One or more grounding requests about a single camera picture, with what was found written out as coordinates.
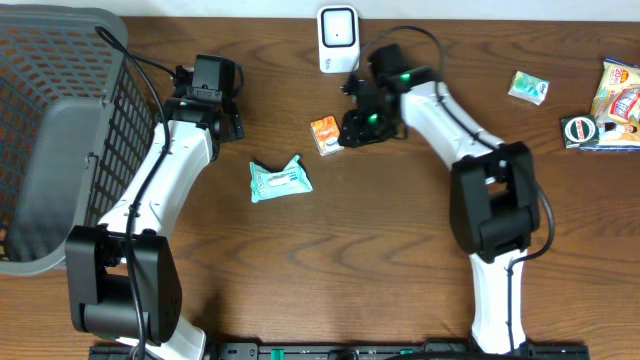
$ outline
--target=light blue candy package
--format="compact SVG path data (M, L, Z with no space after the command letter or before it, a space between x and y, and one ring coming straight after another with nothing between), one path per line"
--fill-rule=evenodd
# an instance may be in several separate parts
M313 191L307 173L298 160L300 155L294 156L284 170L278 173L271 173L253 162L250 163L251 202Z

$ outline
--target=orange packet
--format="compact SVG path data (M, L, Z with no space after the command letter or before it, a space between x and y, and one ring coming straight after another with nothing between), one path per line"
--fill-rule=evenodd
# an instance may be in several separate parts
M324 119L312 122L311 133L322 156L344 149L338 144L340 130L338 129L338 124L336 124L336 118L333 116L327 116Z

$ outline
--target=plastic crate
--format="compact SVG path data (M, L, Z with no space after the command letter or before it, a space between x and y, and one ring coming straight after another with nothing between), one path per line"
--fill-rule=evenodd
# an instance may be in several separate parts
M0 5L0 273L64 261L74 225L96 225L147 154L154 122L99 9Z

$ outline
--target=white wall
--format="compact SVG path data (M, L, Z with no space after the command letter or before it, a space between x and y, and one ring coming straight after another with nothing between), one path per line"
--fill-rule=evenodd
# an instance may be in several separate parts
M100 7L121 16L312 18L323 5L348 3L365 19L640 19L640 0L4 0L3 3Z

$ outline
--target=wooden table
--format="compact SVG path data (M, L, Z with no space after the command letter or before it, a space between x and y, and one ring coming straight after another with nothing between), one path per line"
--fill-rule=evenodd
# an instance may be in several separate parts
M471 268L448 221L449 179L425 141L320 157L309 123L338 119L344 75L318 69L315 20L129 18L130 48L167 66L198 53L244 66L247 138L225 144L197 179L171 244L183 314L219 339L422 342L464 338ZM593 359L640 353L640 159L565 150L561 118L589 111L602 59L640 63L638 24L361 21L364 41L398 24L449 49L446 81L479 123L531 147L554 207L557 241L526 265L523 321L537 341L584 341ZM416 65L437 64L427 38L399 33ZM537 107L509 97L516 70L551 81ZM171 84L149 70L159 91ZM314 192L252 204L249 162L302 155ZM546 236L535 234L532 249ZM70 322L65 273L0 279L0 359L86 359L98 339Z

